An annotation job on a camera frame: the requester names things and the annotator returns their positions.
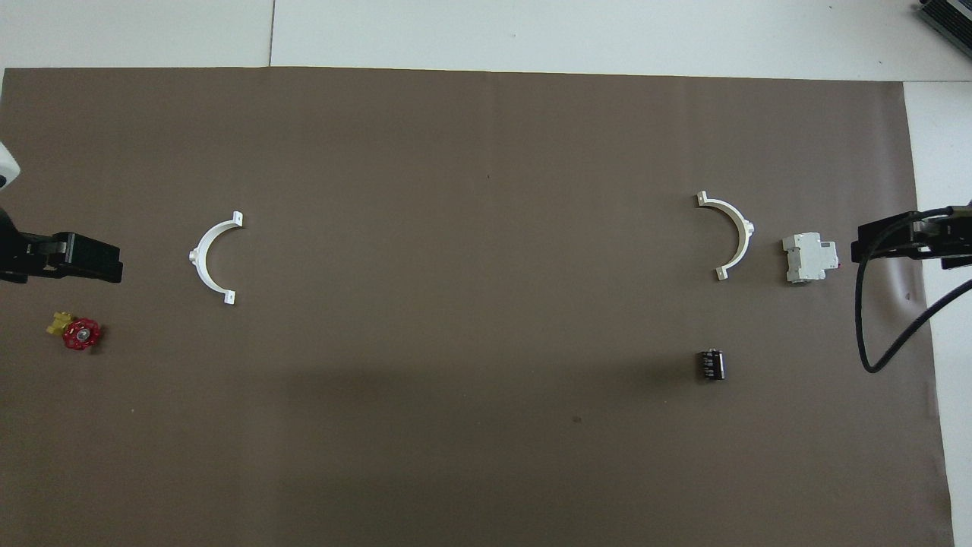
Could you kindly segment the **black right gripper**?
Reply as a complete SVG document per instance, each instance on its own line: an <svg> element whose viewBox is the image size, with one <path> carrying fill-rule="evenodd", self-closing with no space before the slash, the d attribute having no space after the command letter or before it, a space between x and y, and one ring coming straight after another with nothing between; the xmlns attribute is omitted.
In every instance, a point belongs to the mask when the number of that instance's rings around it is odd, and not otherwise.
<svg viewBox="0 0 972 547"><path fill-rule="evenodd" d="M924 220L927 239L914 231L914 223L920 222L919 211L907 211L858 226L850 259L858 264L865 257L937 259L945 270L972 266L972 204Z"/></svg>

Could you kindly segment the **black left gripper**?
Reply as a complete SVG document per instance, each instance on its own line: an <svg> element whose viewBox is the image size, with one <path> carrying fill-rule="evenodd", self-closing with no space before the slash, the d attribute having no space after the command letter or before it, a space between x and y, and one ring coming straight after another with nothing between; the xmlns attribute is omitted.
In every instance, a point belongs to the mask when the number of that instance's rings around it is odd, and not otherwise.
<svg viewBox="0 0 972 547"><path fill-rule="evenodd" d="M25 284L29 276L22 271L20 253L27 240L15 228L9 214L0 207L0 280ZM76 232L41 236L30 245L30 256L37 263L35 277L93 278L104 283L121 283L124 263L117 246L108 245Z"/></svg>

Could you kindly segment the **white half pipe clamp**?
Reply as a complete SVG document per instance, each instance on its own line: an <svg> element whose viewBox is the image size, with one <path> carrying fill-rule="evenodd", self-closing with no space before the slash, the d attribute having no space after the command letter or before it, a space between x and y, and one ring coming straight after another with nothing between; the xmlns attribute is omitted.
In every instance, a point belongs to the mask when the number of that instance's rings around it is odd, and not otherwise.
<svg viewBox="0 0 972 547"><path fill-rule="evenodd" d="M720 264L720 266L714 269L716 280L721 283L721 281L729 280L731 271L749 253L751 239L756 232L756 225L749 218L746 218L738 207L735 207L735 205L730 204L728 201L709 196L707 191L698 191L695 194L695 199L698 207L715 209L724 214L733 223L737 232L737 246L732 258L725 264Z"/></svg>
<svg viewBox="0 0 972 547"><path fill-rule="evenodd" d="M226 289L216 283L208 267L208 255L210 253L211 247L214 242L225 235L226 232L233 231L234 229L242 229L244 225L244 214L239 210L234 210L232 215L230 215L229 220L223 220L219 223L212 225L199 239L197 246L188 252L188 260L192 264L192 267L197 271L197 276L199 280L208 288L216 294L222 297L223 304L225 305L235 305L236 291L232 289Z"/></svg>

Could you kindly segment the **red handwheel brass valve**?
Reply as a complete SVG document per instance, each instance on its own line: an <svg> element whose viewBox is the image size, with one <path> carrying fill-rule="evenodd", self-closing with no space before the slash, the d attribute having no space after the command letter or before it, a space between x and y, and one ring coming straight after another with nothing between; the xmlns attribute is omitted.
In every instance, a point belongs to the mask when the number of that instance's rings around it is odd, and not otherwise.
<svg viewBox="0 0 972 547"><path fill-rule="evenodd" d="M102 328L91 318L59 311L53 314L51 323L46 326L46 333L62 340L67 349L84 351L97 345L102 336Z"/></svg>

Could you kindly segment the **white circuit breaker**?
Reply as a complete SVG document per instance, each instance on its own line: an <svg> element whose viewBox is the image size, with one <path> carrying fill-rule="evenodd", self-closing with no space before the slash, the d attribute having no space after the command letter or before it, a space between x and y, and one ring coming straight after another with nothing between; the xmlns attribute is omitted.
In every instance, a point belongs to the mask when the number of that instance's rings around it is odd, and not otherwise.
<svg viewBox="0 0 972 547"><path fill-rule="evenodd" d="M841 266L836 243L823 240L819 232L794 233L781 240L781 247L787 254L787 282L791 284L826 280L827 271Z"/></svg>

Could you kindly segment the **grey ribbed device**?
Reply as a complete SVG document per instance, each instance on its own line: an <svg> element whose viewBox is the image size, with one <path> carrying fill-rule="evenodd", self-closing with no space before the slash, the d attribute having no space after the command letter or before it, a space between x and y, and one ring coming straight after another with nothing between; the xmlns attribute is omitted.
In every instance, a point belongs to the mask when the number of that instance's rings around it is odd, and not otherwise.
<svg viewBox="0 0 972 547"><path fill-rule="evenodd" d="M972 0L919 0L917 14L948 38L972 43Z"/></svg>

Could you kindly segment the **brown paper table mat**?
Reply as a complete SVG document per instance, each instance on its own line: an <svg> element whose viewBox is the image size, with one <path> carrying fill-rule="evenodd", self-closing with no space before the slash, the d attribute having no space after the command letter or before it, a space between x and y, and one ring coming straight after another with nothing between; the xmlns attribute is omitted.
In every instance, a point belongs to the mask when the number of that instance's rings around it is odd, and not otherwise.
<svg viewBox="0 0 972 547"><path fill-rule="evenodd" d="M0 547L952 545L930 333L854 340L903 84L18 69L0 140L17 228L125 265L0 283Z"/></svg>

